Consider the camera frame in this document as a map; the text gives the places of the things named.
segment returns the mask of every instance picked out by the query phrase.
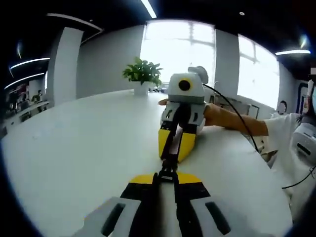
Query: human hand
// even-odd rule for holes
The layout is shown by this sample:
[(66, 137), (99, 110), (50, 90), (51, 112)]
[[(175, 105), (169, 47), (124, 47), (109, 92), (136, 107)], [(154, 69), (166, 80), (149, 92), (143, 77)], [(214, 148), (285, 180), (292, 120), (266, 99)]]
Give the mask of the human hand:
[[(163, 99), (158, 102), (159, 105), (166, 105), (168, 99)], [(222, 108), (214, 104), (205, 104), (204, 117), (205, 117), (205, 126), (213, 126), (220, 124), (220, 114)]]

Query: black cable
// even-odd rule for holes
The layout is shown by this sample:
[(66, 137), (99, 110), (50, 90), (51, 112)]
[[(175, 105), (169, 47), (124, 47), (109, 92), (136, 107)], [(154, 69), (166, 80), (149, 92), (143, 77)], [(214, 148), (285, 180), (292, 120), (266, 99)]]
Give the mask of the black cable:
[(252, 142), (253, 142), (253, 145), (255, 146), (256, 151), (259, 153), (259, 149), (258, 149), (258, 147), (257, 147), (257, 144), (256, 144), (255, 140), (253, 139), (253, 136), (252, 136), (252, 134), (251, 134), (251, 132), (250, 132), (248, 126), (246, 125), (245, 121), (243, 120), (243, 118), (242, 118), (242, 116), (240, 115), (240, 113), (236, 110), (236, 108), (231, 104), (231, 102), (229, 102), (229, 100), (228, 100), (224, 95), (222, 95), (220, 92), (218, 92), (217, 90), (215, 90), (213, 87), (211, 87), (211, 86), (209, 86), (209, 85), (206, 85), (206, 84), (203, 84), (203, 85), (204, 85), (205, 87), (207, 87), (207, 88), (213, 90), (213, 91), (216, 92), (217, 94), (219, 94), (219, 95), (232, 107), (232, 109), (236, 112), (236, 114), (239, 116), (240, 120), (242, 121), (243, 125), (245, 126), (245, 128), (246, 128), (248, 134), (249, 134), (250, 137), (251, 137), (251, 140), (252, 140)]
[(310, 175), (313, 176), (313, 171), (314, 171), (315, 168), (316, 168), (316, 166), (311, 167), (309, 174), (308, 174), (304, 179), (302, 179), (300, 182), (298, 182), (298, 183), (296, 183), (296, 184), (293, 184), (293, 185), (290, 185), (290, 186), (283, 187), (282, 189), (288, 189), (288, 188), (292, 188), (292, 187), (294, 187), (294, 186), (296, 186), (296, 185), (299, 185), (299, 184), (302, 183), (304, 180), (306, 180)]

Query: white sleeve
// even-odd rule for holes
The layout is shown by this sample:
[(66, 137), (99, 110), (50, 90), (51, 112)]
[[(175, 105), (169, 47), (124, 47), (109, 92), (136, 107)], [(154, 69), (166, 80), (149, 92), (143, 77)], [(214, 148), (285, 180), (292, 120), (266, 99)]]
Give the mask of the white sleeve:
[(278, 118), (264, 120), (268, 129), (269, 150), (276, 151), (280, 142), (289, 140), (297, 127), (299, 114), (289, 114)]

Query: ceiling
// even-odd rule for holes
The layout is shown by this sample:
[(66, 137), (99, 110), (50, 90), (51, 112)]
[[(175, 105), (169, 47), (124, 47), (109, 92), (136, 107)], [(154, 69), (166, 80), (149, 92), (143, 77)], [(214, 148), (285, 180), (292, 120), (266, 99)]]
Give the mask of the ceiling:
[[(149, 0), (158, 18), (192, 19), (215, 25), (217, 29), (232, 34), (242, 34), (272, 53), (297, 49), (302, 36), (309, 42), (305, 48), (315, 51), (316, 28), (312, 25), (312, 7), (302, 0)], [(48, 17), (47, 13), (60, 13), (82, 19), (110, 31), (144, 24), (151, 17), (141, 0), (90, 0), (87, 2), (32, 1), (10, 3), (5, 27), (6, 76), (1, 81), (7, 85), (21, 77), (45, 72), (47, 62), (31, 63), (14, 71), (8, 67), (16, 63), (49, 56), (50, 47), (65, 26), (84, 30), (83, 39), (98, 32), (89, 26), (67, 19)], [(17, 54), (20, 42), (21, 56)], [(311, 55), (284, 55), (279, 57), (296, 79), (308, 79)]]

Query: camera lens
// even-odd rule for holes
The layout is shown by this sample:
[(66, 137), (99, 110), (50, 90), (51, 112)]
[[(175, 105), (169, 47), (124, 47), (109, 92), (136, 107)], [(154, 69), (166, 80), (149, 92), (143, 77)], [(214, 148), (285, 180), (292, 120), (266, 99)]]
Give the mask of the camera lens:
[(179, 82), (179, 88), (183, 91), (190, 90), (190, 83), (186, 80), (182, 80)]

